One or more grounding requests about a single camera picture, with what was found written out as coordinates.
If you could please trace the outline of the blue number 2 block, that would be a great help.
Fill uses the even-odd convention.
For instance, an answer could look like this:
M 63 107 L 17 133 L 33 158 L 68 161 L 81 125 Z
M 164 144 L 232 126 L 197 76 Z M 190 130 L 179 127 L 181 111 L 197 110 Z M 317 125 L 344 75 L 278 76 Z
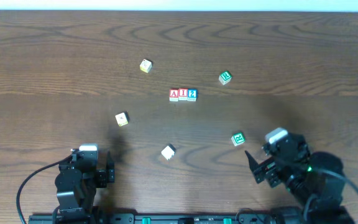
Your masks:
M 198 96 L 198 91 L 196 89 L 188 89 L 187 100 L 196 101 Z

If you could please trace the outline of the red letter A block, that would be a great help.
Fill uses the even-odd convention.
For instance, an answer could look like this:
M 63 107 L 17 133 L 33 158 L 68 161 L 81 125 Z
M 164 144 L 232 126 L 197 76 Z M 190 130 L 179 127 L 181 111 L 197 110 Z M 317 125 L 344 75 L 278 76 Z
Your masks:
M 169 101 L 179 101 L 179 96 L 178 96 L 178 89 L 170 89 L 169 90 Z

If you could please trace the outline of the red letter I block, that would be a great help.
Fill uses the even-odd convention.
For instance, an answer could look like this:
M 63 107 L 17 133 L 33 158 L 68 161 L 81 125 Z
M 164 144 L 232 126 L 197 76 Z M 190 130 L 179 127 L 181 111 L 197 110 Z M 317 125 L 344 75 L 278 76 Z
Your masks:
M 178 89 L 178 100 L 179 101 L 187 101 L 188 100 L 188 89 L 187 88 L 179 88 Z

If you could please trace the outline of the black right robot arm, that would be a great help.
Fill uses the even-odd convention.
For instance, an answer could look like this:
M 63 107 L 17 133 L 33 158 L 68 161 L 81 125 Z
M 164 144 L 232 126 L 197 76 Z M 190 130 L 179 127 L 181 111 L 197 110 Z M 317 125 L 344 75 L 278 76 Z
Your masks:
M 267 223 L 354 223 L 341 205 L 346 177 L 340 158 L 327 152 L 311 153 L 305 137 L 293 133 L 274 136 L 262 150 L 269 158 L 261 163 L 245 152 L 255 181 L 266 181 L 271 188 L 284 185 L 303 207 L 294 212 L 282 210 Z

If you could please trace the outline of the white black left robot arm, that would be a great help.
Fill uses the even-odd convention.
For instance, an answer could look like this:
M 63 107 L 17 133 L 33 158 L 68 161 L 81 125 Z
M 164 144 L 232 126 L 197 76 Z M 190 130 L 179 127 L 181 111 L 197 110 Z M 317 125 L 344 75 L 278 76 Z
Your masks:
M 59 206 L 52 213 L 52 223 L 108 223 L 94 205 L 96 190 L 115 181 L 114 161 L 106 154 L 106 167 L 97 168 L 98 151 L 73 149 L 58 165 L 55 179 Z

